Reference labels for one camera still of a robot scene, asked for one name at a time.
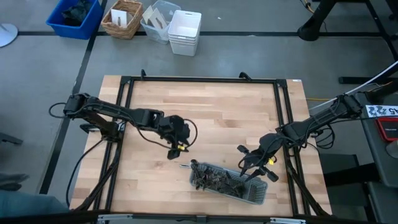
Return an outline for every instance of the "clear plastic tray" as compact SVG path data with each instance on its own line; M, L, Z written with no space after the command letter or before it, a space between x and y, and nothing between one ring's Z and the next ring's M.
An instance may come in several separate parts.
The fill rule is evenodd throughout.
M239 177L240 172L235 171L235 170L230 170L230 169L225 169L219 166L214 166L211 164L207 164L206 162L203 163L199 163L198 164L198 168L199 170L206 170L206 168L209 167L213 172L218 173L218 172L226 172L228 171L228 173L230 174L231 178L233 180L239 181L239 182L244 182L244 180L246 180L246 178L248 178L248 175L243 175L242 177ZM189 182L191 183L192 186L196 186L194 181L193 181L193 171L191 171L191 175L189 177ZM225 195L227 197L231 197L231 198L235 198L237 200L240 200L242 202L247 202L247 203L251 203L251 204L255 204L255 205L262 205L264 203L264 199L266 197L266 192L267 192L267 188L268 185L266 182L264 182L263 180L261 180L258 177L255 177L253 179L251 179L248 182L244 182L244 186L245 186L245 192L243 193L243 198L238 198L238 197L234 197L228 194L222 194L219 193L216 190L212 190L209 188L205 188L205 191L208 192L213 192L213 193L217 193L217 194L221 194L221 195Z

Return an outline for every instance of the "wooden tabletop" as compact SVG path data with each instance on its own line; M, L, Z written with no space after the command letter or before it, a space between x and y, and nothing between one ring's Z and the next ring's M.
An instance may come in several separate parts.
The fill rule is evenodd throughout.
M99 98L116 102L121 76L105 76ZM302 83L287 80L295 121L308 118L307 102ZM124 89L124 105L127 95ZM284 106L283 93L280 90ZM259 138L274 133L279 126L273 86L255 83L200 82L134 82L131 108L162 110L165 116L177 114L192 119L198 126L198 139L190 152L169 161L167 150L145 141L130 124L124 135L121 161L117 174L111 210L124 213L168 213L247 216L291 216L289 187L283 150L276 154L278 161L267 165L278 176L277 182L261 177L268 183L262 205L251 205L202 190L189 183L191 170L180 168L191 159L228 169L239 170L243 158L236 147L257 149ZM284 109L284 120L287 115ZM165 143L154 133L143 132L151 140ZM100 139L100 133L90 133L86 149ZM100 176L105 143L83 159L71 208L79 206L96 185ZM322 208L331 213L318 152L311 146L301 153L305 182ZM104 188L100 208L104 207L108 186ZM303 213L300 191L296 186L300 213Z

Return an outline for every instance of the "wicker basket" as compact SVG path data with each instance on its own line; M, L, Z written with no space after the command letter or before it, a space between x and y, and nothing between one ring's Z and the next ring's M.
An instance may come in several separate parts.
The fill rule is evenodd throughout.
M127 25L127 28L122 28L112 23L111 10L109 10L101 21L102 27L113 37L131 39L140 26L139 21L142 18L143 12L142 3L132 0L118 0L111 9L126 11L130 13L133 18Z

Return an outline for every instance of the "red device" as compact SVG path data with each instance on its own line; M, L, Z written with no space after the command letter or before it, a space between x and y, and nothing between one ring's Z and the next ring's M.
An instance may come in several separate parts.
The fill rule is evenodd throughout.
M398 118L378 118L376 124L383 140L398 140Z

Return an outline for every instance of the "white cable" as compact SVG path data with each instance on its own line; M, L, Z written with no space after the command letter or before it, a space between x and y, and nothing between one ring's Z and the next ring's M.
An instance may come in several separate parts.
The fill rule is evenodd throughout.
M379 76L383 75L383 74L384 74L386 71L388 71L390 68L392 68L393 66L397 65L397 63L398 63L398 61L394 62L394 63L393 63L392 65L390 65L388 68L384 69L384 71L382 71L381 73L379 73L378 75L376 75L375 77L373 77L372 79L370 79L369 81L367 81L366 83L363 83L362 85L356 87L356 88L353 89L353 90L350 90L350 91L346 92L345 94L350 94L350 93L352 93L352 92L354 92L354 91L356 91L356 90L358 90L358 89L360 89L360 88L366 86L367 84L373 82L373 80L379 78ZM314 106L313 108L310 108L310 110L313 110L313 109L315 109L315 108L318 108L318 107L320 107L320 106L323 106L323 105L325 105L325 104L328 104L328 103L330 103L330 102L333 102L335 99L337 99L337 98L333 98L333 99L331 99L331 100L329 100L329 101L326 101L326 102L321 103L321 104L319 104L319 105L317 105L317 106Z

